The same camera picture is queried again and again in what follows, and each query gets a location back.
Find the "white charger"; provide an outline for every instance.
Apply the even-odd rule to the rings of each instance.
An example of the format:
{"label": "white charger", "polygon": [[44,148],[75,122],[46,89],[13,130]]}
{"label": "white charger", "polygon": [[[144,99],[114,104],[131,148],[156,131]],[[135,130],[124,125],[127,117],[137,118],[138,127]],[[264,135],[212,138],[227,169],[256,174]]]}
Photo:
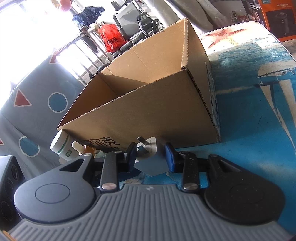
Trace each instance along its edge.
{"label": "white charger", "polygon": [[137,158],[134,167],[148,176],[156,176],[168,172],[168,165],[165,159],[165,150],[162,143],[155,137],[144,139],[138,137]]}

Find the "starfish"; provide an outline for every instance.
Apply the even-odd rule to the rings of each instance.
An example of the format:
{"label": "starfish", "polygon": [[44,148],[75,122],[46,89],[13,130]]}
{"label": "starfish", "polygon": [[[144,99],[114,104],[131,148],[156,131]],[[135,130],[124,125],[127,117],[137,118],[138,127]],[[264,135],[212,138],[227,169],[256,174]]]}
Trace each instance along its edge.
{"label": "starfish", "polygon": [[239,33],[241,31],[247,30],[246,28],[240,29],[240,30],[236,30],[236,31],[230,31],[229,28],[223,29],[220,33],[217,34],[207,34],[205,35],[205,37],[207,36],[215,36],[216,40],[208,47],[211,48],[214,45],[216,45],[217,43],[219,43],[222,40],[228,40],[228,42],[232,43],[233,45],[237,45],[238,43],[231,37],[232,35]]}

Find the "wheelchair wheel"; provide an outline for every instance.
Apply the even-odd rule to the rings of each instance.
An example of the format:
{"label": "wheelchair wheel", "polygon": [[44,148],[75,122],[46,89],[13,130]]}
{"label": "wheelchair wheel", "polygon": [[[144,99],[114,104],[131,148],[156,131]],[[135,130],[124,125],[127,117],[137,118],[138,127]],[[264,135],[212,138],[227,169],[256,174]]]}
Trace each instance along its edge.
{"label": "wheelchair wheel", "polygon": [[154,19],[153,20],[152,27],[153,27],[153,32],[155,34],[158,33],[158,32],[161,32],[162,30],[165,29],[165,27],[163,26],[163,24],[158,19]]}

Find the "black speaker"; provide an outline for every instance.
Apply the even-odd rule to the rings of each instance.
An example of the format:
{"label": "black speaker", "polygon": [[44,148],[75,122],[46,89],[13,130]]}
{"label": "black speaker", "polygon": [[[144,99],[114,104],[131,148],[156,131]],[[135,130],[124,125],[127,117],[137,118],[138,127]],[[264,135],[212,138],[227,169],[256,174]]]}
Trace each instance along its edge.
{"label": "black speaker", "polygon": [[20,216],[13,203],[16,189],[25,181],[14,156],[0,156],[0,229],[9,231]]}

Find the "blue checkered fabric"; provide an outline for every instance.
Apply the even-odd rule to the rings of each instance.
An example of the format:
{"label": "blue checkered fabric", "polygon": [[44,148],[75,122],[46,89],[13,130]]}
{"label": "blue checkered fabric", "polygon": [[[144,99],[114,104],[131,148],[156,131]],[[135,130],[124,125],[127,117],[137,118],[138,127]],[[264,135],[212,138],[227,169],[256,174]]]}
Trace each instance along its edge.
{"label": "blue checkered fabric", "polygon": [[89,26],[91,23],[94,23],[104,11],[105,9],[103,7],[88,6],[81,13],[75,14],[72,21],[81,30],[83,26]]}

